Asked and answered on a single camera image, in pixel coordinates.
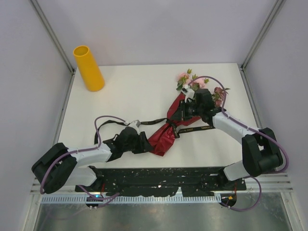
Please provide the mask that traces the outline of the red wrapping paper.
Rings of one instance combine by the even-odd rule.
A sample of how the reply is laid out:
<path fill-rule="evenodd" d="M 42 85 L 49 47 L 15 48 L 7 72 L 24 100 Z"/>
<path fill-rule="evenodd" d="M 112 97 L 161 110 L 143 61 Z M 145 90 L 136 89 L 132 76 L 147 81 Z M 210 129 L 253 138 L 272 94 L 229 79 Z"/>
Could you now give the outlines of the red wrapping paper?
<path fill-rule="evenodd" d="M 150 153 L 153 153 L 158 156 L 164 156 L 165 153 L 174 144 L 174 141 L 177 138 L 174 133 L 176 128 L 180 125 L 191 125 L 198 120 L 200 120 L 200 117 L 193 117 L 192 119 L 189 119 L 187 121 L 171 121 L 171 123 L 166 122 L 148 139 L 149 143 L 154 148 L 152 151 L 150 151 Z"/>

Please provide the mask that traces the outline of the black gold-lettered ribbon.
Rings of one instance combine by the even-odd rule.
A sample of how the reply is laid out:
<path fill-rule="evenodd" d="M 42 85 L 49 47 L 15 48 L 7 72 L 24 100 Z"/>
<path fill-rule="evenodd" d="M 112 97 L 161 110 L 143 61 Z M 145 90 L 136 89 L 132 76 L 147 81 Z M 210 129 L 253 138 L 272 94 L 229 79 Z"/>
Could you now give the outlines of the black gold-lettered ribbon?
<path fill-rule="evenodd" d="M 213 126 L 207 125 L 207 126 L 192 127 L 192 128 L 182 128 L 182 129 L 177 130 L 178 126 L 174 123 L 169 122 L 169 120 L 167 118 L 160 118 L 160 119 L 156 119 L 156 120 L 153 120 L 153 121 L 143 121 L 143 122 L 141 122 L 141 125 L 152 126 L 152 125 L 159 124 L 161 122 L 165 122 L 166 124 L 168 124 L 168 127 L 172 127 L 175 139 L 178 139 L 180 137 L 180 134 L 182 134 L 182 133 L 189 133 L 189 132 L 195 132 L 195 131 L 215 129 Z M 95 135 L 94 135 L 94 144 L 99 143 L 99 130 L 100 130 L 100 128 L 104 125 L 107 125 L 107 124 L 117 124 L 117 125 L 121 125 L 121 126 L 128 126 L 128 124 L 126 122 L 117 122 L 117 121 L 114 121 L 114 120 L 107 120 L 106 122 L 102 123 L 100 126 L 97 127 L 97 131 L 95 132 Z"/>

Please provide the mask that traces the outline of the pink artificial flower bunch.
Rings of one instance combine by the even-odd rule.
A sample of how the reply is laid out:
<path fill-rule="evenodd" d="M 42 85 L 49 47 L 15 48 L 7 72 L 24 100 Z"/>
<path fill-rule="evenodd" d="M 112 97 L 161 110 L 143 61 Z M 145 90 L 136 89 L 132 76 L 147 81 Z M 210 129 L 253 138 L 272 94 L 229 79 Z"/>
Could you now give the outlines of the pink artificial flower bunch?
<path fill-rule="evenodd" d="M 191 88 L 193 91 L 197 91 L 199 89 L 207 89 L 208 83 L 212 81 L 208 77 L 199 78 L 197 74 L 192 72 L 192 69 L 188 69 L 186 72 L 183 72 L 177 77 L 177 91 L 181 91 L 186 86 Z M 210 90 L 212 100 L 214 101 L 215 107 L 220 107 L 225 102 L 225 98 L 228 95 L 228 90 L 230 88 L 222 88 L 221 86 L 215 86 L 212 90 Z"/>

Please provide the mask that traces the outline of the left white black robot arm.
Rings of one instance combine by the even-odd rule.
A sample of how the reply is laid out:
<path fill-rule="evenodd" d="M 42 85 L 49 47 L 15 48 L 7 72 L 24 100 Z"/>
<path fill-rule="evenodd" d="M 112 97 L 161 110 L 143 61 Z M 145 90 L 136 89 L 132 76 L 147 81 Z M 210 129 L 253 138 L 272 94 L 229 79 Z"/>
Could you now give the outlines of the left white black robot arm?
<path fill-rule="evenodd" d="M 62 142 L 57 143 L 36 161 L 31 170 L 40 182 L 41 194 L 51 194 L 68 185 L 87 186 L 96 192 L 102 188 L 103 180 L 90 164 L 111 162 L 126 152 L 142 154 L 153 149 L 144 131 L 126 127 L 113 138 L 85 149 L 71 150 Z"/>

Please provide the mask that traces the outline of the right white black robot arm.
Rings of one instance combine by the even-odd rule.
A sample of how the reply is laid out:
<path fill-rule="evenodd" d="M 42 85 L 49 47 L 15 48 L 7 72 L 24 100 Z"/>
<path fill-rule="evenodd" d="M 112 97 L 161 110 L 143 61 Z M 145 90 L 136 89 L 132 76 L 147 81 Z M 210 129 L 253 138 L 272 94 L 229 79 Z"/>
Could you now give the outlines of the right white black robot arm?
<path fill-rule="evenodd" d="M 242 147 L 242 159 L 219 171 L 220 188 L 228 190 L 238 179 L 257 177 L 283 164 L 281 151 L 271 129 L 251 128 L 233 118 L 223 107 L 215 107 L 207 89 L 194 91 L 185 87 L 181 93 L 184 98 L 180 100 L 171 120 L 186 122 L 200 117 L 203 122 L 234 138 Z"/>

